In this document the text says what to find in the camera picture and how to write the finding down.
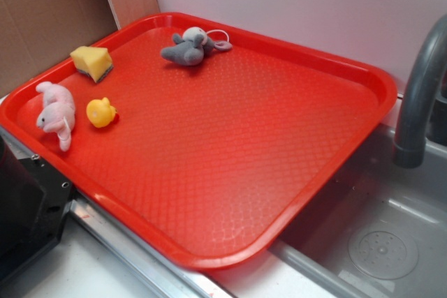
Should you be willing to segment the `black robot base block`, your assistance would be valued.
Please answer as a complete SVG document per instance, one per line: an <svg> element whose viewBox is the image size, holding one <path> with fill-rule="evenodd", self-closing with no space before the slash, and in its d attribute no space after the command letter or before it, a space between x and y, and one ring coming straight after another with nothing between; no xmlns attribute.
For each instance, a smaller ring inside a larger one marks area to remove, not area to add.
<svg viewBox="0 0 447 298"><path fill-rule="evenodd" d="M61 240L73 184L38 155L17 158L1 140L1 284Z"/></svg>

